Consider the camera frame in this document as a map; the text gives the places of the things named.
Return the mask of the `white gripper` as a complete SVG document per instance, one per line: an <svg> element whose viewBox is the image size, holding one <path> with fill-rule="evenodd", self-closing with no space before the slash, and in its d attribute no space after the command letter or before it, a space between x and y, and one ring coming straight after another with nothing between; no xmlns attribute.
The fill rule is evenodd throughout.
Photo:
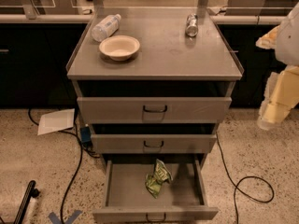
<svg viewBox="0 0 299 224"><path fill-rule="evenodd" d="M279 26L256 41L261 49L275 49ZM264 90L257 125L263 130L278 126L299 104L299 67L288 65L281 73L272 73Z"/></svg>

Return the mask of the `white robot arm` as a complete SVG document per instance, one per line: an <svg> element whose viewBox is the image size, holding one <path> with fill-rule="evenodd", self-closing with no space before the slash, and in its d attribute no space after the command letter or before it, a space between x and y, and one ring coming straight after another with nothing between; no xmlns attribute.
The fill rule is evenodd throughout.
<svg viewBox="0 0 299 224"><path fill-rule="evenodd" d="M299 4L256 42L262 49L273 49L276 59L286 65L267 79L257 125L263 130L278 126L299 104Z"/></svg>

